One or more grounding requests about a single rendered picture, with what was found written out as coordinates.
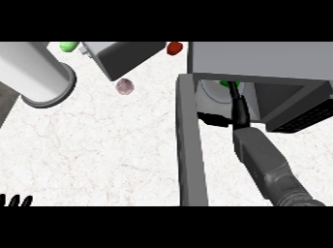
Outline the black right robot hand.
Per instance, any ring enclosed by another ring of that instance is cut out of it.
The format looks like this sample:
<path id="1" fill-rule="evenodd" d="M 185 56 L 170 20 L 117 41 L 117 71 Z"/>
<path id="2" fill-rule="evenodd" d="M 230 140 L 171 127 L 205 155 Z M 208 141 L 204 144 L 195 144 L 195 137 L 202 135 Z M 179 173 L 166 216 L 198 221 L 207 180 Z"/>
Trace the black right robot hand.
<path id="1" fill-rule="evenodd" d="M 223 83 L 229 89 L 230 95 L 230 118 L 225 118 L 222 115 L 197 112 L 197 117 L 207 125 L 223 127 L 232 126 L 232 129 L 242 129 L 250 126 L 250 113 L 244 96 L 238 92 L 236 82 L 226 81 Z"/>

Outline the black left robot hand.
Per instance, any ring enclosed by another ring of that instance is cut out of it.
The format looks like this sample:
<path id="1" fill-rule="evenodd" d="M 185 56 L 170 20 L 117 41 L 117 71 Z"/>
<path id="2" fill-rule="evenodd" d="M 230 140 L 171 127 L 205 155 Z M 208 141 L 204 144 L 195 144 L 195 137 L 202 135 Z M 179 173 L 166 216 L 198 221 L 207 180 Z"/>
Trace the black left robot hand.
<path id="1" fill-rule="evenodd" d="M 30 206 L 32 204 L 32 196 L 26 196 L 23 200 L 20 200 L 20 196 L 14 195 L 9 199 L 9 202 L 5 202 L 5 195 L 0 194 L 0 206 Z"/>

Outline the grey microwave door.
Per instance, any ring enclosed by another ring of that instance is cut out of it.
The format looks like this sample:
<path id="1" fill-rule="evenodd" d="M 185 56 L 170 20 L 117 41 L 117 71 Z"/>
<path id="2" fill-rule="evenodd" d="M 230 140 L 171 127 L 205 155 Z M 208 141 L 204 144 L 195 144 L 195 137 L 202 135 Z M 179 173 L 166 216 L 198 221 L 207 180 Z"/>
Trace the grey microwave door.
<path id="1" fill-rule="evenodd" d="M 207 185 L 195 106 L 192 76 L 179 75 L 174 83 L 174 132 L 179 205 L 207 206 Z"/>

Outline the grey microwave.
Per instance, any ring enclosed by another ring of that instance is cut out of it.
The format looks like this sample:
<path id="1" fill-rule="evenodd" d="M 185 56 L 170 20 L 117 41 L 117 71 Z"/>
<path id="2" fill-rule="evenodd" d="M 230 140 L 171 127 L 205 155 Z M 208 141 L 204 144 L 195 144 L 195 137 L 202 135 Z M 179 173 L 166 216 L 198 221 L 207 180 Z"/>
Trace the grey microwave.
<path id="1" fill-rule="evenodd" d="M 333 116 L 333 42 L 192 42 L 186 73 L 197 83 L 197 110 L 230 116 L 238 83 L 250 119 L 292 134 Z"/>

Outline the red round fruit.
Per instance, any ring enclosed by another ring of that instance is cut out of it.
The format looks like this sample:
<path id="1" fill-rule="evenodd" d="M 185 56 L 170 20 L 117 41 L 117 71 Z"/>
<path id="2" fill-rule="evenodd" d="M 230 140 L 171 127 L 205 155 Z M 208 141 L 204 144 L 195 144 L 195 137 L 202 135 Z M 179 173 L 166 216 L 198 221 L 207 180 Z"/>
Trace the red round fruit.
<path id="1" fill-rule="evenodd" d="M 182 50 L 180 42 L 170 42 L 166 46 L 166 54 L 174 55 Z"/>

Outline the pale purple garlic bulb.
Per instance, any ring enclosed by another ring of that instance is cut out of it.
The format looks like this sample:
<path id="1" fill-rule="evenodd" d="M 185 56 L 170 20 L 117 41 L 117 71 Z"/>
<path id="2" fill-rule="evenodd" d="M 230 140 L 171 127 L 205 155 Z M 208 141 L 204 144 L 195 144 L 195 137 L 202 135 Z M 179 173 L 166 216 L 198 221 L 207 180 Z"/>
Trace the pale purple garlic bulb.
<path id="1" fill-rule="evenodd" d="M 121 78 L 115 84 L 115 90 L 120 95 L 127 95 L 133 91 L 132 81 Z"/>

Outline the white cylinder with grey rim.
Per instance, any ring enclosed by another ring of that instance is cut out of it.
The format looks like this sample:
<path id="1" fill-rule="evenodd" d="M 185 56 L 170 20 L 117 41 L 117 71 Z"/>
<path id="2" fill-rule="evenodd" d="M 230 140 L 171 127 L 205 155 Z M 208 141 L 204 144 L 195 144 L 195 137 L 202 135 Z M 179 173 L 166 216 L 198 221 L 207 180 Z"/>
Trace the white cylinder with grey rim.
<path id="1" fill-rule="evenodd" d="M 0 42 L 0 81 L 29 106 L 46 109 L 70 95 L 76 75 L 40 42 Z"/>

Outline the green round fruit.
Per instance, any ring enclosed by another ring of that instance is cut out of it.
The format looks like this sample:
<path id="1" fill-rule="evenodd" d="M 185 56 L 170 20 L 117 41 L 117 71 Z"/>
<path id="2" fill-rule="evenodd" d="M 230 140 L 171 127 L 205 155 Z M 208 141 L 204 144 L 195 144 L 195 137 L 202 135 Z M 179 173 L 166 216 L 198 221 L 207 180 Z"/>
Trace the green round fruit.
<path id="1" fill-rule="evenodd" d="M 60 42 L 60 49 L 62 52 L 71 52 L 77 47 L 77 42 Z"/>

